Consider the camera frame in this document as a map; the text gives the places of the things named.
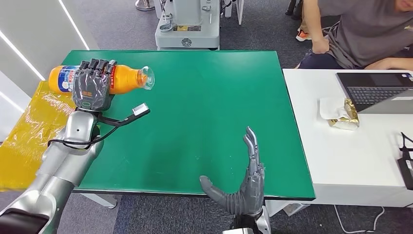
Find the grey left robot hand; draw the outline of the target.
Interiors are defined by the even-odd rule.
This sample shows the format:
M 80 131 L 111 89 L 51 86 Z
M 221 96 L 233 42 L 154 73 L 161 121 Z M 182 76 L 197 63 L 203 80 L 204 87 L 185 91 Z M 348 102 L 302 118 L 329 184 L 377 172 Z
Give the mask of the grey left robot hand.
M 110 108 L 114 95 L 110 94 L 111 75 L 116 60 L 91 59 L 82 61 L 75 72 L 72 99 L 77 108 L 101 112 Z

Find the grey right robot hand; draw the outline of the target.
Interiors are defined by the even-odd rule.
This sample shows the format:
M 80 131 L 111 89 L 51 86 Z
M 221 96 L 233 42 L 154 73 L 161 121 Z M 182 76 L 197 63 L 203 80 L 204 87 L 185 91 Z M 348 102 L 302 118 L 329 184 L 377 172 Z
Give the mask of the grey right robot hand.
M 199 177 L 204 193 L 232 215 L 257 215 L 262 212 L 264 199 L 264 166 L 260 161 L 258 140 L 248 126 L 243 140 L 248 148 L 248 167 L 240 188 L 234 193 L 225 193 L 212 184 L 210 179 Z

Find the person's right hand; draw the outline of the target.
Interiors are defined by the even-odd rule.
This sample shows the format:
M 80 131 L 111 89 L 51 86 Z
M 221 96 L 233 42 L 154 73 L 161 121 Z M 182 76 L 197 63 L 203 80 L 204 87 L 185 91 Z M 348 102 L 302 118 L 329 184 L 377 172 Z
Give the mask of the person's right hand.
M 314 54 L 325 54 L 329 49 L 329 40 L 327 38 L 312 39 L 312 51 Z

